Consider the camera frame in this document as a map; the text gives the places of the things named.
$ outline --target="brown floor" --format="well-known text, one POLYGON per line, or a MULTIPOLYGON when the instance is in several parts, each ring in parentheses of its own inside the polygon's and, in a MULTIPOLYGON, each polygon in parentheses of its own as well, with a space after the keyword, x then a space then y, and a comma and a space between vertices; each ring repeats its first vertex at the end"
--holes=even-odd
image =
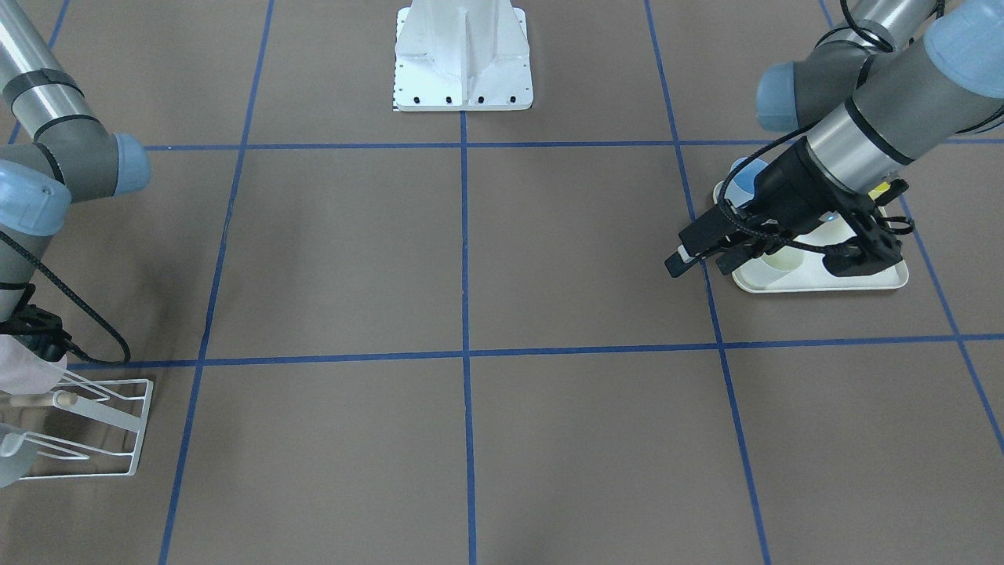
POLYGON ((0 491, 0 563, 1000 563, 1002 132, 907 170, 903 290, 672 279, 838 2, 523 0, 534 106, 466 116, 391 110, 406 3, 23 0, 151 149, 45 260, 156 395, 136 477, 0 491))

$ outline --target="grid line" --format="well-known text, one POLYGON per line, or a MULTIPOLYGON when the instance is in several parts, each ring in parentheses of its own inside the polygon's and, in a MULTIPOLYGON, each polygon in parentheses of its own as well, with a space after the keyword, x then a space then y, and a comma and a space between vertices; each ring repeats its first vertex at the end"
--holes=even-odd
POLYGON ((209 339, 213 329, 213 317, 216 311, 216 300, 220 290, 220 280, 223 276, 223 264, 227 254, 227 238, 230 234, 230 220, 234 215, 234 203, 241 183, 241 172, 244 167, 244 157, 248 136, 251 131, 251 121, 254 117, 255 99, 258 94, 258 83, 261 80, 261 70, 265 61, 265 52, 268 48, 268 35, 271 29, 272 14, 275 9, 275 0, 268 0, 265 10, 265 22, 261 33, 261 42, 258 46, 258 57, 255 63, 254 77, 251 80, 251 91, 248 94, 247 111, 244 115, 244 128, 241 132, 241 148, 237 154, 237 163, 234 166, 234 180, 230 187, 230 197, 227 202, 226 216, 223 220, 223 232, 220 236, 220 247, 216 259, 216 271, 213 274, 213 286, 209 295, 209 304, 206 309, 206 327, 202 336, 202 343, 199 347, 199 359, 196 364, 195 376, 192 381, 192 392, 189 396, 188 411, 185 417, 185 428, 182 432, 181 447, 178 452, 178 465, 175 469, 175 479, 171 490, 171 502, 168 506, 168 516, 164 525, 164 538, 161 542, 160 565, 167 565, 168 556, 171 550, 171 539, 174 534, 175 518, 178 514, 178 502, 181 496, 182 483, 185 477, 185 465, 188 460, 189 443, 192 439, 192 431, 195 423, 196 407, 199 401, 199 391, 202 386, 202 375, 205 369, 206 353, 209 349, 209 339))
MULTIPOLYGON (((903 345, 916 343, 951 343, 964 342, 998 342, 1004 341, 1004 334, 962 334, 943 336, 890 336, 885 338, 835 338, 819 340, 780 340, 762 342, 723 342, 721 347, 727 350, 745 349, 792 349, 799 347, 866 347, 876 345, 903 345)), ((491 357, 537 357, 554 355, 624 355, 631 353, 669 353, 681 351, 715 351, 717 342, 693 344, 661 344, 661 345, 610 345, 610 346, 580 346, 580 347, 540 347, 512 349, 472 349, 470 356, 475 358, 491 357)), ((134 361, 115 367, 104 367, 89 363, 69 365, 72 371, 124 371, 131 369, 170 369, 179 367, 196 367, 202 364, 206 367, 246 367, 252 365, 295 365, 308 363, 364 363, 372 361, 415 361, 423 359, 461 359, 464 352, 455 351, 413 351, 397 353, 344 353, 330 355, 302 355, 288 357, 221 357, 198 359, 168 359, 160 361, 134 361)))
POLYGON ((467 461, 467 559, 478 562, 478 523, 474 478, 474 400, 471 393, 471 303, 470 303, 470 238, 468 214, 467 112, 460 112, 460 214, 461 214, 461 327, 464 366, 464 441, 467 461))
POLYGON ((822 15, 826 18, 826 25, 833 29, 833 16, 829 13, 829 8, 826 7, 825 0, 819 0, 819 9, 822 10, 822 15))
MULTIPOLYGON (((620 140, 546 140, 546 142, 469 142, 468 149, 514 148, 582 148, 582 147, 717 147, 764 146, 774 139, 620 139, 620 140)), ((952 137, 947 145, 999 145, 1004 137, 952 137)), ((296 150, 348 150, 348 149, 460 149, 459 143, 274 143, 241 145, 149 145, 147 151, 296 151, 296 150)))
MULTIPOLYGON (((673 135, 674 151, 677 156, 677 165, 680 169, 680 180, 683 184, 684 196, 687 200, 687 213, 691 221, 697 219, 694 211, 694 199, 690 190, 690 181, 687 176, 687 164, 684 160, 683 148, 680 145, 680 134, 677 129, 676 115, 673 111, 673 98, 670 95, 670 86, 666 78, 666 69, 663 64, 663 53, 659 46, 659 34, 656 31, 656 21, 652 13, 652 3, 645 0, 646 15, 649 19, 649 33, 652 36, 652 47, 656 56, 656 67, 659 69, 659 78, 663 87, 663 97, 666 101, 666 114, 670 121, 670 132, 673 135)), ((750 507, 753 511, 753 521, 756 526, 757 539, 760 544, 760 553, 763 557, 764 565, 771 565, 770 548, 767 544, 767 534, 763 524, 763 517, 760 513, 760 499, 756 491, 756 482, 753 478, 753 469, 750 465, 749 453, 746 450, 746 436, 743 432, 742 417, 739 413, 739 404, 736 399, 735 389, 732 386, 732 372, 729 369, 729 359, 723 346, 722 328, 718 320, 718 312, 715 307, 715 294, 711 288, 711 276, 708 273, 708 264, 701 261, 701 270, 704 274, 705 290, 708 295, 708 312, 711 316, 711 323, 715 330, 715 345, 718 350, 719 361, 722 366, 722 377, 725 380, 725 387, 729 397, 729 408, 732 411, 732 423, 736 431, 736 442, 739 445, 739 456, 742 460, 743 474, 746 477, 746 488, 749 492, 750 507)))

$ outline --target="silver robot arm tube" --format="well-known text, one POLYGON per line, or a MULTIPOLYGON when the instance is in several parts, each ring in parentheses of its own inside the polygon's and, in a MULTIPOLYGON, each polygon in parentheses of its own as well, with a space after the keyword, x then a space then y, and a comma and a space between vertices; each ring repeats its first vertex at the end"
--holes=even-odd
MULTIPOLYGON (((133 192, 150 181, 143 145, 104 129, 14 0, 0 0, 0 91, 32 137, 0 147, 0 229, 36 257, 71 201, 133 192)), ((0 245, 0 323, 14 313, 33 272, 0 245)))

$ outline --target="white tray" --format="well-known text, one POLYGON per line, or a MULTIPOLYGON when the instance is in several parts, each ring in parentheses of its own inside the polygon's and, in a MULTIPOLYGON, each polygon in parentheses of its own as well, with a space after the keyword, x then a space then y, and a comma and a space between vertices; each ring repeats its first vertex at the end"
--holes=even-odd
MULTIPOLYGON (((718 196, 718 187, 714 196, 718 196)), ((829 245, 845 241, 854 234, 843 218, 826 222, 815 231, 795 238, 811 245, 829 245)), ((753 294, 820 293, 832 291, 892 291, 903 288, 910 280, 907 261, 868 276, 833 276, 822 264, 822 255, 788 248, 802 255, 801 264, 777 278, 777 270, 762 258, 751 259, 732 273, 736 285, 753 294)))

